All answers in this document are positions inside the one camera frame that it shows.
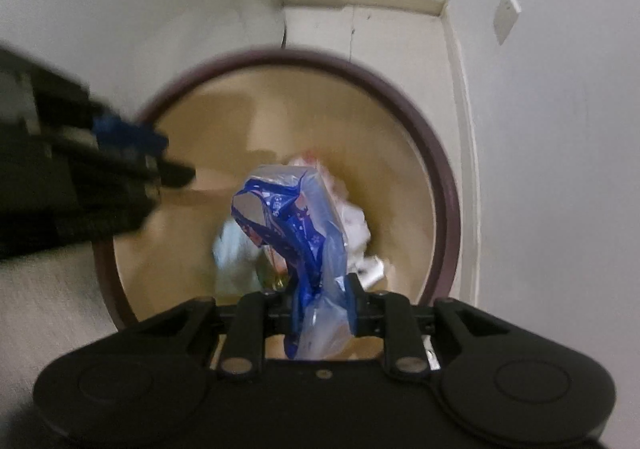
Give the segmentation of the blue purple plastic wrapper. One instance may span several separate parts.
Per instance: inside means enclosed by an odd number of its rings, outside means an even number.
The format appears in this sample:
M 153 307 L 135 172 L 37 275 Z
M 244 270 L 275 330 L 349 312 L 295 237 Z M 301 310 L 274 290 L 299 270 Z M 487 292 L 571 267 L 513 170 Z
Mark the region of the blue purple plastic wrapper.
M 352 337 L 344 287 L 347 252 L 320 174 L 311 167 L 260 166 L 233 195 L 231 215 L 258 247 L 271 247 L 284 258 L 295 284 L 286 355 L 299 360 L 337 355 Z

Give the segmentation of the white plastic bag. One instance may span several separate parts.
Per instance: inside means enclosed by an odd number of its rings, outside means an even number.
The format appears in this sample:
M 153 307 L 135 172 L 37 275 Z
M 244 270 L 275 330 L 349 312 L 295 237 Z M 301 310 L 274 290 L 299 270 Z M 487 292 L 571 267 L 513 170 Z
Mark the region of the white plastic bag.
M 305 153 L 294 156 L 288 165 L 314 168 L 321 176 L 329 195 L 332 198 L 338 217 L 341 219 L 345 235 L 347 252 L 347 269 L 356 273 L 360 284 L 370 290 L 384 279 L 384 261 L 378 256 L 368 256 L 367 247 L 371 241 L 371 232 L 363 210 L 349 201 L 349 193 L 345 183 L 334 177 L 314 154 Z

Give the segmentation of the white wall switch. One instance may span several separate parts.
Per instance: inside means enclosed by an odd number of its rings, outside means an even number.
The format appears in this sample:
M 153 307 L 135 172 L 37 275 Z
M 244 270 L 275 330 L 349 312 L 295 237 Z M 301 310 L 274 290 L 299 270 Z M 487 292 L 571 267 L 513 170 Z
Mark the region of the white wall switch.
M 512 31 L 522 8 L 518 0 L 500 0 L 494 15 L 494 32 L 499 45 L 502 45 Z

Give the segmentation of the beige round trash bin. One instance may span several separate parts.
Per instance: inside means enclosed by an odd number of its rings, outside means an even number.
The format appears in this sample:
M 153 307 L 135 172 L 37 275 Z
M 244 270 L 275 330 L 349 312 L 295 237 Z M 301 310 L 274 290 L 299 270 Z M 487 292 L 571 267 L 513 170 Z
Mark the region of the beige round trash bin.
M 263 66 L 292 66 L 344 80 L 370 96 L 409 135 L 409 142 L 416 147 L 416 155 L 431 185 L 435 215 L 434 250 L 430 270 L 419 292 L 419 302 L 427 305 L 447 296 L 454 282 L 461 242 L 461 213 L 454 173 L 431 125 L 400 91 L 382 78 L 360 66 L 318 52 L 258 49 L 209 61 L 186 73 L 152 100 L 143 109 L 139 120 L 142 124 L 155 124 L 196 88 L 232 73 Z M 268 221 L 274 207 L 266 202 L 260 203 L 258 198 L 296 195 L 302 190 L 309 193 L 312 216 L 322 218 L 329 215 L 329 193 L 318 170 L 288 165 L 266 165 L 254 169 L 232 204 L 232 215 L 239 222 L 247 221 L 250 216 Z

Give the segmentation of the light blue labelled plastic bag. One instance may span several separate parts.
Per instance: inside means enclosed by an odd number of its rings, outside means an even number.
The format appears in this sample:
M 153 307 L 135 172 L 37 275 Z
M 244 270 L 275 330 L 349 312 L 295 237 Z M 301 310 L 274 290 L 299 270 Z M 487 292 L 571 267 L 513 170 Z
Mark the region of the light blue labelled plastic bag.
M 257 274 L 260 250 L 232 218 L 222 225 L 212 246 L 216 295 L 236 299 L 262 289 Z

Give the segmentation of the checkered tablecloth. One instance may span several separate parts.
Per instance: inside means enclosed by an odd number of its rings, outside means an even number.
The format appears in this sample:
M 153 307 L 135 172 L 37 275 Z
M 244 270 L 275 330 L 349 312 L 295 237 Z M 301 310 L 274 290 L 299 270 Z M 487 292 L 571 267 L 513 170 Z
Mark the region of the checkered tablecloth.
M 1 0 L 4 44 L 126 115 L 194 65 L 283 35 L 280 0 Z M 89 245 L 4 264 L 2 434 L 37 425 L 32 385 L 50 361 L 113 331 Z

